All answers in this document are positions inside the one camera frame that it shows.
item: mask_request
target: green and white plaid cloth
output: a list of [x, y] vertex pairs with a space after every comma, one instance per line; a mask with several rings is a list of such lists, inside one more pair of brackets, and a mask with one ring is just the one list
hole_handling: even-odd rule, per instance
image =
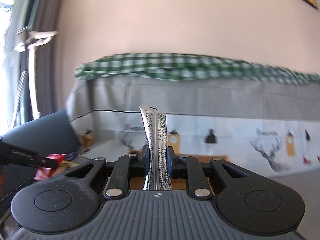
[[77, 67], [75, 77], [87, 81], [117, 75], [170, 81], [241, 78], [288, 84], [320, 84], [320, 76], [316, 73], [306, 74], [244, 60], [177, 53], [128, 53], [103, 57]]

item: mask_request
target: deer head illustration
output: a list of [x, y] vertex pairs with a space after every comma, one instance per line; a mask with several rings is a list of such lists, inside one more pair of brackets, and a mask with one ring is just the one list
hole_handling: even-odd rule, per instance
[[276, 138], [276, 144], [272, 143], [272, 148], [270, 150], [270, 153], [267, 154], [266, 151], [263, 149], [262, 144], [260, 144], [258, 146], [258, 142], [260, 140], [260, 138], [257, 138], [254, 142], [252, 142], [250, 140], [250, 143], [252, 145], [252, 147], [257, 151], [260, 152], [261, 155], [267, 159], [267, 161], [269, 162], [270, 167], [275, 171], [275, 172], [280, 172], [282, 171], [282, 167], [280, 164], [276, 163], [273, 158], [276, 156], [276, 152], [278, 152], [281, 149], [281, 145], [282, 145], [282, 140], [279, 141], [277, 137]]

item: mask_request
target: red packet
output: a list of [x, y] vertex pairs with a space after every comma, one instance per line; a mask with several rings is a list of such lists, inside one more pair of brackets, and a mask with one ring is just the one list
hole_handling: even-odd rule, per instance
[[[66, 154], [50, 154], [47, 158], [57, 160], [58, 164], [60, 164], [63, 161], [65, 156]], [[44, 180], [44, 179], [50, 178], [55, 171], [56, 169], [40, 167], [37, 170], [36, 176], [34, 177], [34, 179]]]

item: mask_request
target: foil stick packet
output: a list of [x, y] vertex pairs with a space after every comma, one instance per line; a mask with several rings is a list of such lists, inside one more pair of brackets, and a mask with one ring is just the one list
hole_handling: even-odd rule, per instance
[[140, 106], [144, 130], [150, 149], [150, 166], [144, 190], [171, 190], [166, 161], [167, 118], [162, 110]]

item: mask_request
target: silver screw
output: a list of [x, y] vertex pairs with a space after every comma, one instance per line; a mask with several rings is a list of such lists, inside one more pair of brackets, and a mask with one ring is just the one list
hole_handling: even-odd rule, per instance
[[210, 195], [210, 190], [207, 190], [205, 188], [199, 188], [195, 190], [195, 195], [198, 197], [206, 197]]
[[122, 194], [122, 190], [119, 188], [111, 188], [107, 190], [107, 195], [110, 197], [118, 197]]

